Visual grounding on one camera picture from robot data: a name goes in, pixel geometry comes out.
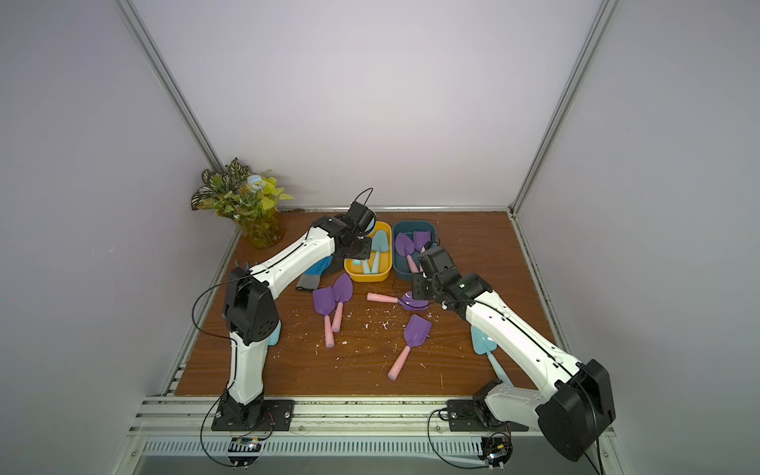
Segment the teal shovel sideways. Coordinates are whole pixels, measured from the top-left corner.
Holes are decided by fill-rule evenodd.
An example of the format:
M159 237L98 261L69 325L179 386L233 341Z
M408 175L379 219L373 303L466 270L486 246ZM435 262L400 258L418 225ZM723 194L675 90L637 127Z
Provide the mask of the teal shovel sideways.
M380 270L380 261L383 253L389 251L389 239L384 230L376 231L372 239L372 251L375 255L372 259L373 274Z

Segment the teal plastic storage box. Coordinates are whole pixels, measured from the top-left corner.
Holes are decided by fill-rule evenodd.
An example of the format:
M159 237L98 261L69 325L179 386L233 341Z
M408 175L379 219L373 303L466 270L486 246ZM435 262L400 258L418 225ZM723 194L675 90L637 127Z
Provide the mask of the teal plastic storage box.
M413 280L413 273L411 273L405 257L397 253L395 239L397 234L404 233L413 241L413 234L415 231L428 231L431 233L431 241L426 245L425 249L428 249L429 247L437 247L441 243L441 240L437 235L437 229L431 222L422 220L401 221L392 226L391 243L394 247L393 268L395 269L398 278L406 281ZM419 253L414 251L412 257L416 265L419 265Z

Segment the yellow plastic storage box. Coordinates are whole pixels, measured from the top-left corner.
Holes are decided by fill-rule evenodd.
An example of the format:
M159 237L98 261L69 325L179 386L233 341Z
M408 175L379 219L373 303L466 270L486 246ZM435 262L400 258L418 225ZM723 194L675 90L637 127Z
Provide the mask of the yellow plastic storage box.
M369 237L371 239L369 259L344 261L344 270L354 282L384 281L392 269L391 227L385 222L377 222Z

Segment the purple pointed shovel top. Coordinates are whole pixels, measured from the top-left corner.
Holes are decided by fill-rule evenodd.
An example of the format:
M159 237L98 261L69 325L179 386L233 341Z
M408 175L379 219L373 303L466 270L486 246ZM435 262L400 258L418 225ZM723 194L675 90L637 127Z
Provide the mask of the purple pointed shovel top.
M418 273L418 266L412 257L412 253L416 250L412 239L404 233L399 233L396 235L395 247L397 253L402 255L402 257L405 257L411 273Z

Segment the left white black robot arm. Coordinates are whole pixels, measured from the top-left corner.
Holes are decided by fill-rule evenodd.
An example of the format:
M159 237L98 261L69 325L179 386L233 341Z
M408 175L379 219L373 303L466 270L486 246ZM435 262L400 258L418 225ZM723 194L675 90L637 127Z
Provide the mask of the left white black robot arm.
M227 283L224 317L232 340L228 388L219 413L248 428L262 415L268 341L280 324L275 301L310 267L335 260L370 256L370 232L376 214L353 202L346 213L316 219L311 227L280 253L250 269L235 268Z

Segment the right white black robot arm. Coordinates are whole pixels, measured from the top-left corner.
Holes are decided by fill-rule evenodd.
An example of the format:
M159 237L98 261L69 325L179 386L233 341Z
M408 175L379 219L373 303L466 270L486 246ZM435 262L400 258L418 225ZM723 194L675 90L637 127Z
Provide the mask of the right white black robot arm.
M459 272L450 254L427 245L420 254L413 294L435 301L494 340L514 360L534 390L505 382L488 389L483 404L499 422L538 429L573 462L615 421L611 376L600 362L581 362L519 317L494 288L475 273Z

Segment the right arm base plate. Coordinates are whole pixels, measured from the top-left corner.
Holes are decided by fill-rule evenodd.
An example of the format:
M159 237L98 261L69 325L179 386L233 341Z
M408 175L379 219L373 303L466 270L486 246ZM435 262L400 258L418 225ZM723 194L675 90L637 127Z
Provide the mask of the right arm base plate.
M483 402L473 399L447 400L443 419L451 431L528 431L526 426L497 420Z

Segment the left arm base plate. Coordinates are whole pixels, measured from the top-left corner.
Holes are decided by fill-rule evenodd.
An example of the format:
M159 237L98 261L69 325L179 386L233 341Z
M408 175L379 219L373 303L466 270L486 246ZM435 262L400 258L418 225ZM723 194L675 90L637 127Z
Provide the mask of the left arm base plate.
M213 413L212 431L289 431L295 402L257 398L247 405L224 398Z

